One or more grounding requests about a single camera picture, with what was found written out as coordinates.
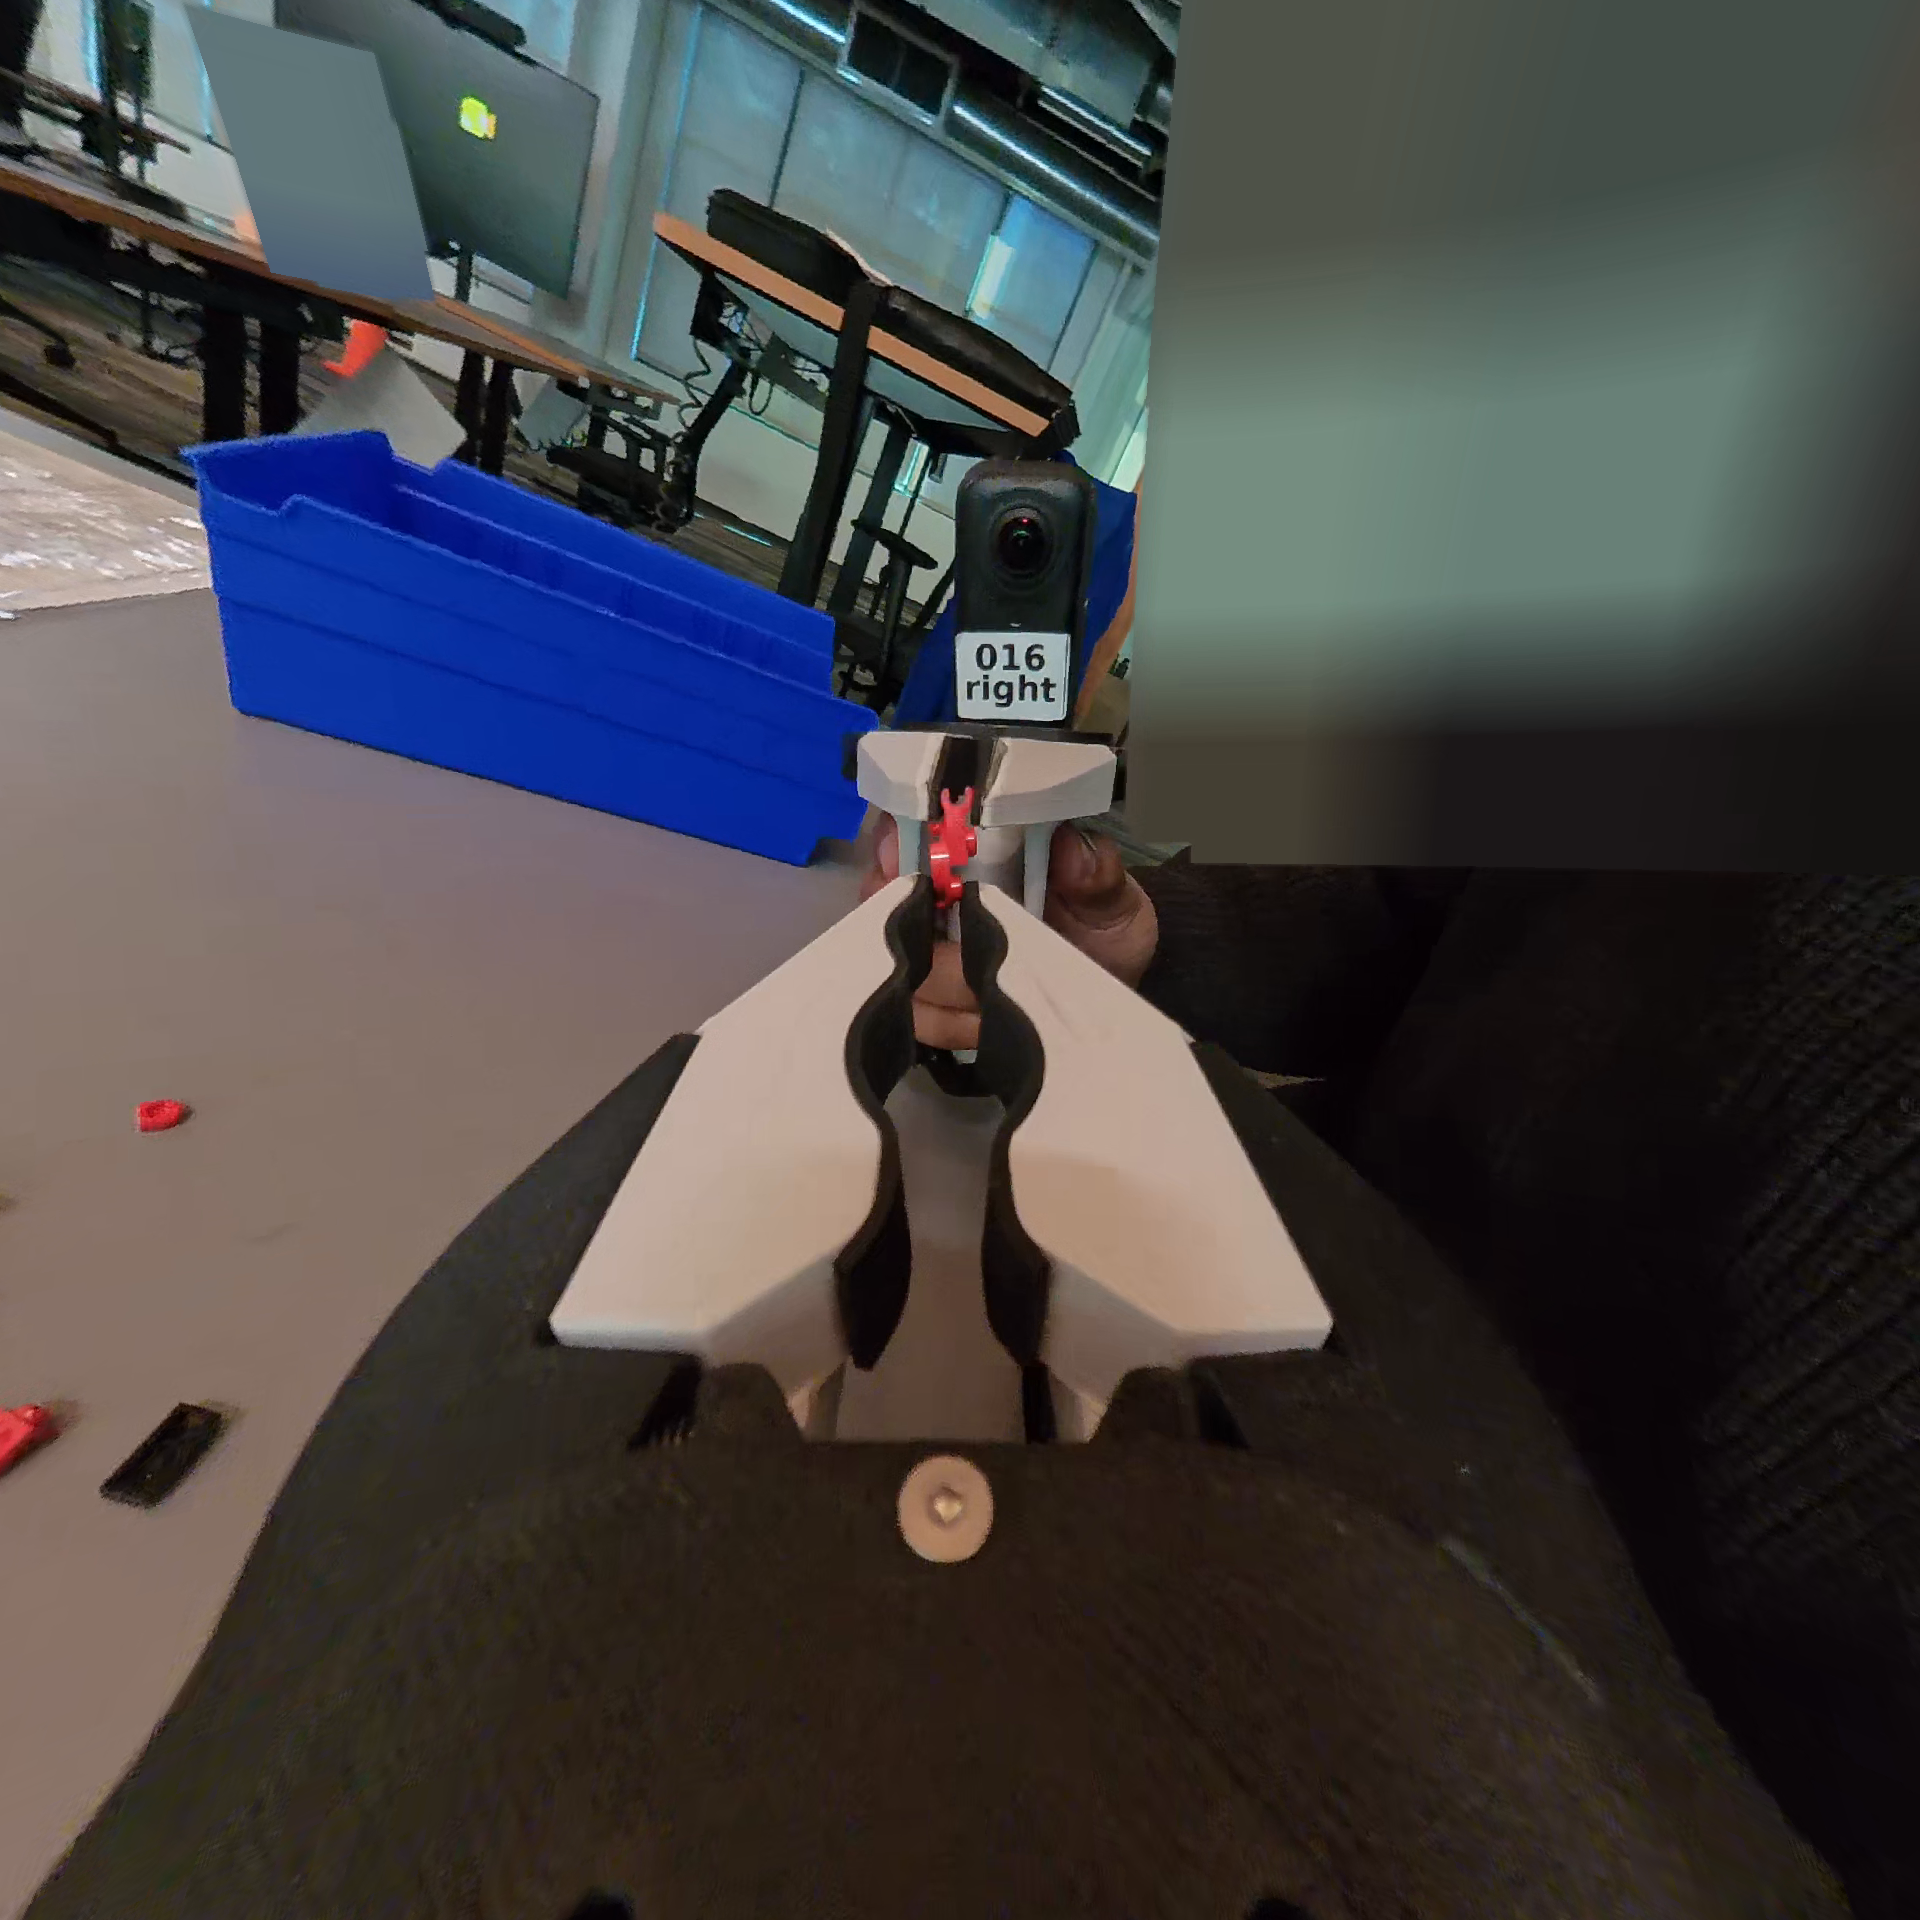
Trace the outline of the person's right hand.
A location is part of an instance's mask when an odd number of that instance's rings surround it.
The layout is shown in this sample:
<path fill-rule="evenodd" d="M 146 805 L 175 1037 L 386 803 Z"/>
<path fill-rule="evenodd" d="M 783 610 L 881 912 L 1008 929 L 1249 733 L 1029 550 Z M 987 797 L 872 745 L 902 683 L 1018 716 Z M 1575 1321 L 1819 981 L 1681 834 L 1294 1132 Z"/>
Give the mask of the person's right hand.
<path fill-rule="evenodd" d="M 1043 923 L 1117 982 L 1141 989 L 1158 947 L 1158 915 L 1113 840 L 1062 822 L 1048 843 Z M 915 1043 L 959 1054 L 977 1043 L 977 1001 L 961 948 L 941 937 L 914 994 Z"/>

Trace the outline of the computer monitor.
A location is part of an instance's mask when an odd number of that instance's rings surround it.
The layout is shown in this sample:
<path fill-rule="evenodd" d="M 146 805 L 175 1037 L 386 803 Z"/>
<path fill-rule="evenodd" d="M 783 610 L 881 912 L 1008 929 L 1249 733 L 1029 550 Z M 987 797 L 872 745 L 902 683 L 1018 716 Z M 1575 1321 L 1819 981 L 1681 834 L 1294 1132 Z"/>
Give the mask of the computer monitor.
<path fill-rule="evenodd" d="M 274 25 L 371 56 L 437 253 L 568 292 L 597 99 L 529 59 L 503 4 L 277 2 Z"/>

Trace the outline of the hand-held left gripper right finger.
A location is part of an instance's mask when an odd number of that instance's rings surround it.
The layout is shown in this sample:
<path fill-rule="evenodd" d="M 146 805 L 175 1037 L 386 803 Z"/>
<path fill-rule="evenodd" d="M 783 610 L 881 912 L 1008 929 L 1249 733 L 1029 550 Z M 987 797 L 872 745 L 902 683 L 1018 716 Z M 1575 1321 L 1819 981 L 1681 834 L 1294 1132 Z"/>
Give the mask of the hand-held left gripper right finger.
<path fill-rule="evenodd" d="M 1137 1371 L 1320 1352 L 1333 1309 L 1223 1102 L 1235 1069 L 1001 888 L 969 885 L 957 926 L 1001 1106 L 983 1296 L 1057 1436 L 1090 1441 Z"/>

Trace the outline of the crinkled clear plastic sheet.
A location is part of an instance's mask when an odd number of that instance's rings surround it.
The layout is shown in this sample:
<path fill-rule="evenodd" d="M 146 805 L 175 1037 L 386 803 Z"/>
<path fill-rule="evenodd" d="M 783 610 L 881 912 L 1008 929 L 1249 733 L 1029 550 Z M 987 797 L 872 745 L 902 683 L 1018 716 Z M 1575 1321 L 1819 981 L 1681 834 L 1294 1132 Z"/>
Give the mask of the crinkled clear plastic sheet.
<path fill-rule="evenodd" d="M 206 587 L 191 494 L 2 437 L 2 619 Z"/>

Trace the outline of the grey panel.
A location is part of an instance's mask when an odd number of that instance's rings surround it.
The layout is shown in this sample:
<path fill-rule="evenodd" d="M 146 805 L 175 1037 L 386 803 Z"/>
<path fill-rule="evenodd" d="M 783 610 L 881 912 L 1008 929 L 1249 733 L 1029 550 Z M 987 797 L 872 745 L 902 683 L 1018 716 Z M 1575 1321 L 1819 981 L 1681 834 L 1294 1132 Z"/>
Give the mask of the grey panel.
<path fill-rule="evenodd" d="M 304 410 L 298 437 L 375 432 L 417 466 L 461 451 L 466 430 L 426 388 L 410 358 L 381 347 L 352 376 L 325 376 L 319 397 Z"/>

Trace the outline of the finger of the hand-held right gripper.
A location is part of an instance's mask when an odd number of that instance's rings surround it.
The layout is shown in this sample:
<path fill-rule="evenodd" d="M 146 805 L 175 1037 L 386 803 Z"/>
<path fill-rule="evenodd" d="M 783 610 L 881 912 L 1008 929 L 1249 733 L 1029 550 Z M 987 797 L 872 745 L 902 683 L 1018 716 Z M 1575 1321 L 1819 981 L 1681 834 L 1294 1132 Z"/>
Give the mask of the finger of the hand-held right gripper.
<path fill-rule="evenodd" d="M 969 738 L 957 732 L 902 730 L 859 737 L 856 796 L 870 811 L 870 848 L 862 894 L 889 877 L 923 874 L 923 829 L 943 789 L 969 786 Z"/>
<path fill-rule="evenodd" d="M 1115 777 L 1117 757 L 1103 740 L 989 740 L 976 797 L 976 882 L 1018 897 L 1040 922 L 1047 915 L 1056 829 L 1103 817 L 1113 805 Z"/>

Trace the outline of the long black lego plate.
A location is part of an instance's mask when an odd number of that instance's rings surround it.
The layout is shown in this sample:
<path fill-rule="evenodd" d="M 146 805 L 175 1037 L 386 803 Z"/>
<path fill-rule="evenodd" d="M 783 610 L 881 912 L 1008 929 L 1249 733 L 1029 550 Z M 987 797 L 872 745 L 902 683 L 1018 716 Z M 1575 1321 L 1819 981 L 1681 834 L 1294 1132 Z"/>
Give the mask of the long black lego plate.
<path fill-rule="evenodd" d="M 153 1512 L 166 1505 L 216 1448 L 230 1425 L 223 1408 L 175 1403 L 106 1474 L 99 1498 Z"/>

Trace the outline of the person's black sweater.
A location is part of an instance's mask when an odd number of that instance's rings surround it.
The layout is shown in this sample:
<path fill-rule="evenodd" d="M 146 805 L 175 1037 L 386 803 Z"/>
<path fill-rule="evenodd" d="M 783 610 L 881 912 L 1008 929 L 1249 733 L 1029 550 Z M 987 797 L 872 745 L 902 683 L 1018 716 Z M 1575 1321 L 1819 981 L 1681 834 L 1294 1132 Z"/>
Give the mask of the person's black sweater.
<path fill-rule="evenodd" d="M 1143 994 L 1487 1304 L 1857 1916 L 1914 1916 L 1918 882 L 1137 876 Z"/>

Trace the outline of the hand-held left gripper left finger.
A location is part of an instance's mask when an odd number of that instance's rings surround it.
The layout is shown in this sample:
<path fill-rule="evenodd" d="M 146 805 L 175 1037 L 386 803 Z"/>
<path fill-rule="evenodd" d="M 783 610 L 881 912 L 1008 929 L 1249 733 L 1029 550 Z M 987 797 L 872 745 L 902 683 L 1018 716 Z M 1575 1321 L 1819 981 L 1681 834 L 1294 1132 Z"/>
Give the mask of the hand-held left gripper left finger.
<path fill-rule="evenodd" d="M 581 1352 L 755 1365 L 792 1400 L 870 1371 L 910 1230 L 883 1102 L 915 1061 L 929 885 L 902 877 L 678 1040 L 678 1074 L 549 1329 Z"/>

